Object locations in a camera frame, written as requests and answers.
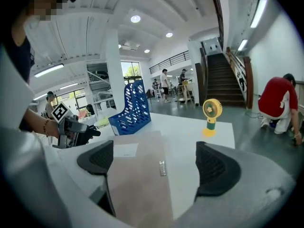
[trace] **balcony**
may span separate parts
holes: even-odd
[[[164,68],[168,68],[172,65],[175,65],[175,64],[178,64],[178,63],[181,63],[181,62],[184,62],[184,61],[187,61],[187,60],[190,60],[190,55],[189,55],[189,51],[185,51],[185,52],[182,52],[182,53],[179,53],[175,56],[172,56],[152,67],[150,67],[150,73],[153,74],[153,73],[156,73],[160,70],[163,70]]]

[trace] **fan base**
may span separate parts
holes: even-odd
[[[215,129],[213,129],[213,130],[211,130],[209,128],[203,129],[203,134],[207,137],[212,137],[215,135],[215,133],[216,133]]]

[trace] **wooden newel post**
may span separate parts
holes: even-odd
[[[246,105],[248,109],[252,109],[253,104],[253,77],[252,77],[252,68],[250,57],[243,57],[245,72],[246,72],[246,81],[247,81],[247,100]]]
[[[228,53],[229,63],[230,63],[231,69],[235,73],[235,65],[234,65],[234,61],[232,60],[232,54],[231,54],[231,50],[230,50],[229,47],[227,48],[227,53]]]

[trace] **red shirt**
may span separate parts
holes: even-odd
[[[260,111],[273,117],[281,116],[284,110],[281,102],[287,91],[289,92],[289,108],[298,110],[298,98],[294,86],[285,78],[273,77],[267,83],[258,101]]]

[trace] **beige board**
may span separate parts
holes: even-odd
[[[117,219],[136,228],[167,228],[173,223],[168,176],[160,175],[165,160],[161,132],[124,135],[114,146],[138,143],[135,157],[115,157],[108,184]]]

